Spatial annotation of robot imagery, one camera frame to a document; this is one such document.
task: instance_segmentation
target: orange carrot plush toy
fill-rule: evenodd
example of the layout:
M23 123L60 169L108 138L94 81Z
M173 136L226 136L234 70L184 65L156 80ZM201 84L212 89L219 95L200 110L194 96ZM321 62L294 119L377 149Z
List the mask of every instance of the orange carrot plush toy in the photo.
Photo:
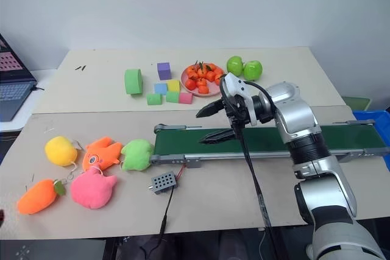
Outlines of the orange carrot plush toy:
M53 203L57 194L65 194L61 181L39 181L20 198L18 210L21 214L37 213Z

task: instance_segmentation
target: purple cube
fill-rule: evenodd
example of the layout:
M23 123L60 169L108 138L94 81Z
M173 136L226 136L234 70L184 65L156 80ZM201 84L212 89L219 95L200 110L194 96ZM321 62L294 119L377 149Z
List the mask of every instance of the purple cube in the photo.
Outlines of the purple cube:
M172 79L169 62L157 63L157 71L160 80Z

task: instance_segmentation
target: yellow plush toy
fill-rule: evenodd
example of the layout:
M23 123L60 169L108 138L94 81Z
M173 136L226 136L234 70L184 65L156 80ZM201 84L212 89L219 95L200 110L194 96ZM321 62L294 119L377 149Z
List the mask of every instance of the yellow plush toy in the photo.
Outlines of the yellow plush toy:
M74 164L77 158L76 148L63 136L50 139L44 146L44 152L49 161L61 167Z

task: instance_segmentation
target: green plush toy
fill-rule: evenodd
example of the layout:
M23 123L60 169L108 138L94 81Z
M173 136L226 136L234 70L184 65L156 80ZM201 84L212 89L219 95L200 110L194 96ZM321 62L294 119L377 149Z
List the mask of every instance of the green plush toy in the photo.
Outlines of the green plush toy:
M153 145L145 139L134 139L126 144L122 150L124 162L123 170L145 170L151 164L149 159L153 154Z

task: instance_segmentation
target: laptop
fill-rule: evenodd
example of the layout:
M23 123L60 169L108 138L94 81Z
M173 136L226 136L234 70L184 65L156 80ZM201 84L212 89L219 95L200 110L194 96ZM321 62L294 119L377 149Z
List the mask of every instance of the laptop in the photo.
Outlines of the laptop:
M0 122L11 121L37 81L0 34Z

